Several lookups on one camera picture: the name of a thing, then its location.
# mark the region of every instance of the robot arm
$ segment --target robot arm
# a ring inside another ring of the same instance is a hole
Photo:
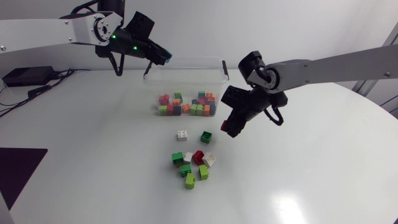
[[[398,45],[314,61],[290,60],[270,65],[265,65],[258,51],[251,52],[238,68],[253,90],[228,87],[221,101],[233,110],[221,130],[234,138],[247,121],[261,112],[265,112],[276,125],[282,125],[284,120],[278,108],[287,104],[285,90],[310,83],[398,78],[397,59]],[[269,114],[269,106],[278,119]]]
[[[98,3],[98,12],[90,6]],[[78,14],[81,9],[91,13]],[[117,76],[123,73],[124,56],[146,58],[164,65],[172,55],[149,39],[154,21],[136,12],[123,26],[124,1],[94,0],[76,7],[59,19],[0,21],[0,54],[58,44],[95,45],[99,57],[109,58]],[[118,69],[112,52],[121,54]]]

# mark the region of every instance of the white wall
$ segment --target white wall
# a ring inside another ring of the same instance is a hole
[[[0,19],[58,18],[85,1],[1,0]],[[151,39],[175,57],[221,56],[229,68],[252,50],[272,63],[379,47],[398,22],[396,0],[126,0],[125,20],[135,11],[155,21]],[[92,46],[68,44],[1,54],[0,77],[38,65],[111,69]],[[125,67],[146,65],[128,57]]]

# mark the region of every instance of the dark green block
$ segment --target dark green block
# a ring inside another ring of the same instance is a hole
[[[201,96],[206,96],[206,92],[205,92],[205,91],[199,91],[199,92],[198,92],[198,99],[199,99]]]
[[[186,177],[188,173],[192,172],[191,164],[180,166],[180,173],[182,177]]]
[[[208,133],[207,131],[204,131],[203,134],[200,137],[200,140],[202,142],[205,142],[205,143],[209,144],[210,141],[211,141],[211,136],[212,136],[211,133]]]
[[[182,152],[172,154],[173,165],[179,166],[184,164],[184,155]]]

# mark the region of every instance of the white block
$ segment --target white block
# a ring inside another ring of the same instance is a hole
[[[216,157],[214,157],[213,153],[206,152],[205,156],[202,158],[203,162],[207,167],[211,167],[213,163],[216,161]]]
[[[177,140],[178,141],[186,141],[188,140],[188,135],[187,135],[187,131],[178,131],[177,132]]]
[[[184,164],[190,164],[192,161],[192,156],[193,156],[192,152],[186,152],[184,155]]]

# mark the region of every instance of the lime green block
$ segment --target lime green block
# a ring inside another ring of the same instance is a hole
[[[203,116],[203,105],[198,105],[197,106],[197,115],[198,116]]]
[[[159,114],[162,116],[167,116],[167,106],[159,106]]]
[[[193,174],[188,173],[187,179],[185,180],[185,187],[188,189],[193,189],[195,187],[195,177]]]
[[[186,177],[188,173],[192,173],[191,164],[180,166],[180,173],[182,177]]]
[[[207,180],[207,178],[209,178],[209,172],[206,165],[199,166],[199,174],[201,180]]]
[[[196,115],[197,114],[197,108],[198,108],[198,105],[192,105],[191,106],[191,115]]]
[[[182,152],[172,154],[173,165],[179,166],[184,164],[184,155]]]

